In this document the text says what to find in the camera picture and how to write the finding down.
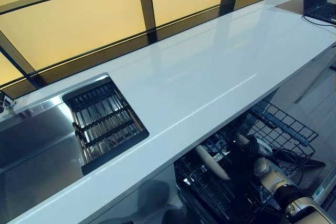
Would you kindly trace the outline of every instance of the white handle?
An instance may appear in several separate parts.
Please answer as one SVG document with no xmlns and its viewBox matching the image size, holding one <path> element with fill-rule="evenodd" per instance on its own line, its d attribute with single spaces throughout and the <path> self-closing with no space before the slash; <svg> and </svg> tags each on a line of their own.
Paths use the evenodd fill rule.
<svg viewBox="0 0 336 224">
<path fill-rule="evenodd" d="M 203 148 L 203 146 L 198 145 L 196 148 L 196 152 L 206 164 L 206 166 L 216 174 L 222 180 L 230 180 L 229 176 L 226 172 L 221 168 L 220 165 L 211 157 L 211 155 Z"/>
</svg>

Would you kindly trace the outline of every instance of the glossy countertop edge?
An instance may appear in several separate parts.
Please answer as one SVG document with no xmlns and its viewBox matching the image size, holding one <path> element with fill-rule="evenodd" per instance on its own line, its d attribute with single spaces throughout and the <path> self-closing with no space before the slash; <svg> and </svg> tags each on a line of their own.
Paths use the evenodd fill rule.
<svg viewBox="0 0 336 224">
<path fill-rule="evenodd" d="M 17 113 L 106 72 L 150 136 L 9 223 L 82 221 L 190 150 L 334 42 L 334 28 L 314 26 L 274 7 L 286 1 L 247 6 L 19 98 Z"/>
</svg>

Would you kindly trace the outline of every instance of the drain rack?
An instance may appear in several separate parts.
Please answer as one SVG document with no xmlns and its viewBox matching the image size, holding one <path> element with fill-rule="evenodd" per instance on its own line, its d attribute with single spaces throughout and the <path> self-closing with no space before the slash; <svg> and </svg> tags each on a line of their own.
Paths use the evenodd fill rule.
<svg viewBox="0 0 336 224">
<path fill-rule="evenodd" d="M 149 136 L 111 78 L 63 96 L 88 174 Z"/>
<path fill-rule="evenodd" d="M 237 133 L 267 143 L 272 157 L 288 176 L 301 172 L 315 153 L 310 143 L 318 136 L 267 100 L 261 100 L 201 143 L 231 180 L 220 180 L 191 150 L 174 163 L 177 184 L 211 209 L 219 223 L 277 223 L 274 220 L 281 218 L 278 206 L 253 174 L 255 157 L 242 152 L 235 141 Z M 267 221 L 259 219 L 266 215 Z"/>
</svg>

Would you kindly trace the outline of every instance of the faucet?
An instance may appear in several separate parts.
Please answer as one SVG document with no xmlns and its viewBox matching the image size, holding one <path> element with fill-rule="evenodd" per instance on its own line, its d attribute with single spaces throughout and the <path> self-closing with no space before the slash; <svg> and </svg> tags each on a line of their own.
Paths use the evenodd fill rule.
<svg viewBox="0 0 336 224">
<path fill-rule="evenodd" d="M 10 109 L 16 104 L 16 101 L 12 99 L 4 91 L 0 90 L 0 114 L 4 112 L 4 109 Z"/>
</svg>

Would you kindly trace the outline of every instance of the black cable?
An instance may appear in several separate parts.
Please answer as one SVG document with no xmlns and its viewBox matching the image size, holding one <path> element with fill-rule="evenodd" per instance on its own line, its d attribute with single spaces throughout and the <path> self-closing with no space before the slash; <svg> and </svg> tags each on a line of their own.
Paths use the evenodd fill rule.
<svg viewBox="0 0 336 224">
<path fill-rule="evenodd" d="M 318 24 L 318 23 L 315 23 L 315 22 L 313 22 L 313 21 L 310 21 L 309 19 L 306 18 L 305 15 L 302 15 L 302 16 L 301 16 L 301 19 L 304 19 L 304 20 L 308 21 L 309 23 L 312 23 L 312 24 L 317 25 L 317 26 L 332 26 L 332 27 L 336 28 L 335 25 Z"/>
</svg>

